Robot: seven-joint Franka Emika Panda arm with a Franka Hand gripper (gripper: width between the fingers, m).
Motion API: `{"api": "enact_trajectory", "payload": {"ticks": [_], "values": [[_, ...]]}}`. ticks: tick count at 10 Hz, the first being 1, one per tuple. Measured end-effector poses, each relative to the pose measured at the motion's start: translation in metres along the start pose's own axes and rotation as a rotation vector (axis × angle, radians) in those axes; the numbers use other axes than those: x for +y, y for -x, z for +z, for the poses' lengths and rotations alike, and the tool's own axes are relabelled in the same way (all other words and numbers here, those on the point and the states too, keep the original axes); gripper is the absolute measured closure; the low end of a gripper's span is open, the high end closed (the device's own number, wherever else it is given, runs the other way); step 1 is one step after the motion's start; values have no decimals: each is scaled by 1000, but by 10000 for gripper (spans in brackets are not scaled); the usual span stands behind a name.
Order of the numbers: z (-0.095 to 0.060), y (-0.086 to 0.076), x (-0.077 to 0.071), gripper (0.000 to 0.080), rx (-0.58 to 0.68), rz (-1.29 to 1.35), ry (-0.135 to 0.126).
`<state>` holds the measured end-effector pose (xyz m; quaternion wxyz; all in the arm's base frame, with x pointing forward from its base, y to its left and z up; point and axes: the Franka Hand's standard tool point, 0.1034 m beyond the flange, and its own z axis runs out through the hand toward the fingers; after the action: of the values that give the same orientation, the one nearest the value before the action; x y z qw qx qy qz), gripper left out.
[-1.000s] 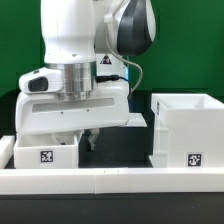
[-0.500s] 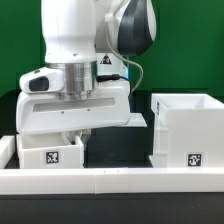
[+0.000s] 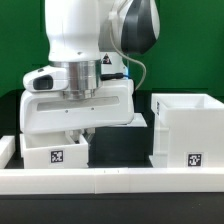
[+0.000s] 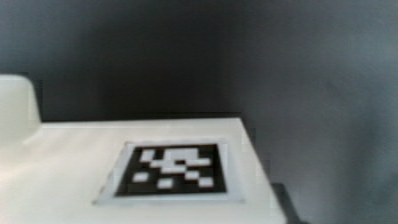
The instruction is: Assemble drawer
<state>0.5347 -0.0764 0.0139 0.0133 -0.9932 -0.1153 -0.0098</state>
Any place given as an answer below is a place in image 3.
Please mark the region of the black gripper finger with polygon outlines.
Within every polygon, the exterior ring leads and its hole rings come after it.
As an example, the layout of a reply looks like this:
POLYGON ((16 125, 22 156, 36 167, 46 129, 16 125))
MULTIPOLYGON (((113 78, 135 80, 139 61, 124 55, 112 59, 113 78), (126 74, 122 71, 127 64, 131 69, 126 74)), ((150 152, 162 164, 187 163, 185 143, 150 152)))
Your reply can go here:
POLYGON ((78 131, 70 130, 65 132, 66 138, 69 140, 71 144, 79 144, 80 143, 80 133, 78 131))
POLYGON ((85 140, 90 143, 95 135, 95 129, 94 128, 88 128, 84 130, 84 138, 85 140))

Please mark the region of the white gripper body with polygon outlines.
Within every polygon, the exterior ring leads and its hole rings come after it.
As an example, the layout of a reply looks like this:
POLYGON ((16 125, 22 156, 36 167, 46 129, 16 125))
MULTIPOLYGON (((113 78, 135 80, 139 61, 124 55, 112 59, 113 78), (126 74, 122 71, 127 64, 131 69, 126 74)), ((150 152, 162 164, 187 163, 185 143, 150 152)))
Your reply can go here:
POLYGON ((23 78, 25 91, 20 101, 20 130, 43 134, 130 123, 134 118, 133 81, 102 81, 94 95, 68 99, 64 68, 45 66, 23 78))

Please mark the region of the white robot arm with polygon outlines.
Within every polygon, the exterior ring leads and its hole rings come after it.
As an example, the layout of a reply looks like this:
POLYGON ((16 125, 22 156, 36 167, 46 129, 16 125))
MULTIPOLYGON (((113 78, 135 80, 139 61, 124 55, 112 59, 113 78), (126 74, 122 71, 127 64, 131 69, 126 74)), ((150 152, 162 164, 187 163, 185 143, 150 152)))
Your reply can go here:
POLYGON ((103 56, 143 54, 158 40, 155 0, 45 0, 49 64, 26 74, 24 134, 81 131, 130 123, 133 81, 102 72, 103 56))

